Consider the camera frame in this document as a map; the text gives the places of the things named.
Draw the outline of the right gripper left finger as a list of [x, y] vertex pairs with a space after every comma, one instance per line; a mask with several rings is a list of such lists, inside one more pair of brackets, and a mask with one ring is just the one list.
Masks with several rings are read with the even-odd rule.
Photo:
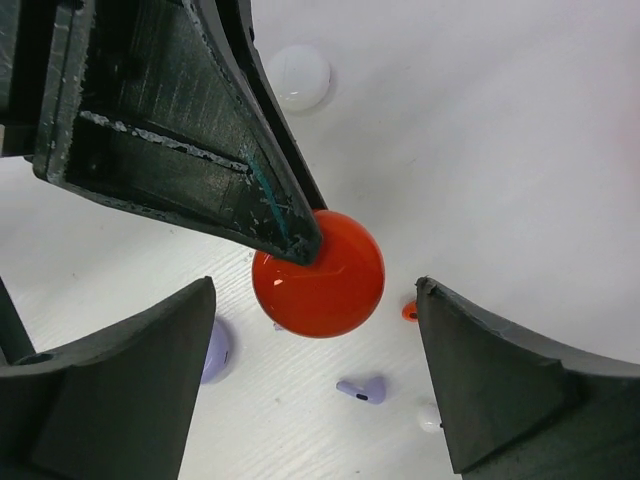
[[36, 351], [1, 297], [1, 475], [174, 479], [214, 324], [204, 277], [71, 343]]

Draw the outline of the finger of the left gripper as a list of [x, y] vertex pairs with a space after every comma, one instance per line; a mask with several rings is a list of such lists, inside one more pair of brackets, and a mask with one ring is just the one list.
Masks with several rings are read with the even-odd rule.
[[1, 4], [1, 153], [100, 205], [299, 265], [325, 201], [247, 1]]

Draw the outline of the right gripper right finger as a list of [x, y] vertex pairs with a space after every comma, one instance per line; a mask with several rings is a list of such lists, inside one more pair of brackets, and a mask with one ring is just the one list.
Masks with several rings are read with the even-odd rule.
[[453, 471], [635, 479], [639, 368], [487, 311], [430, 277], [417, 315]]

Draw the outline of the orange earbud charging case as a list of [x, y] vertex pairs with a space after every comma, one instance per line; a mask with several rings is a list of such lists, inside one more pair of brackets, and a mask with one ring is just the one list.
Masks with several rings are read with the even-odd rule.
[[258, 251], [252, 286], [266, 315], [279, 327], [309, 338], [332, 338], [362, 325], [385, 286], [382, 252], [369, 231], [351, 217], [314, 212], [323, 242], [315, 261], [300, 266]]

